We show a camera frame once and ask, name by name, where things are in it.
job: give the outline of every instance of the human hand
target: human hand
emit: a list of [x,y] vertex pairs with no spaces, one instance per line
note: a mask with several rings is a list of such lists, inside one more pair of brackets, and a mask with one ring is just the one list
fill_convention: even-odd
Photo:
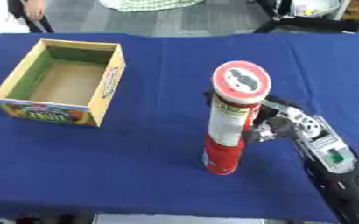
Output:
[[39,21],[45,15],[45,0],[26,0],[25,14],[31,21]]

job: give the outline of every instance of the floor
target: floor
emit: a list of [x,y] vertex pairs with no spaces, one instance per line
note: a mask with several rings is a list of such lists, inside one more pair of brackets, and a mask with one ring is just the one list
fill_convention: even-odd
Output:
[[147,12],[106,9],[99,0],[46,0],[46,15],[57,32],[125,32],[160,37],[248,33],[268,19],[258,4],[247,0],[206,0],[191,7]]

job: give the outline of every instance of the can base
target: can base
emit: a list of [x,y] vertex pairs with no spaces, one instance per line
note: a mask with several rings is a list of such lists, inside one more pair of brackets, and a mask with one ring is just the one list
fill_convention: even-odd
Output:
[[220,145],[207,135],[203,155],[204,165],[215,174],[228,175],[236,170],[243,146],[243,140],[240,140],[237,146]]

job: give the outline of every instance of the cardboard box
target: cardboard box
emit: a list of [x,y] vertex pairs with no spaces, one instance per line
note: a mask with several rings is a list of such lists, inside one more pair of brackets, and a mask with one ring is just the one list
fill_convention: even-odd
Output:
[[119,44],[41,39],[0,86],[9,116],[100,126],[125,63]]

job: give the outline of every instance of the can label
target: can label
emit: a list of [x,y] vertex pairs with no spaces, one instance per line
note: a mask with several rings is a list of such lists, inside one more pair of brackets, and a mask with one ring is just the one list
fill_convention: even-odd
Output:
[[221,145],[237,146],[249,113],[250,108],[230,106],[214,94],[208,134]]

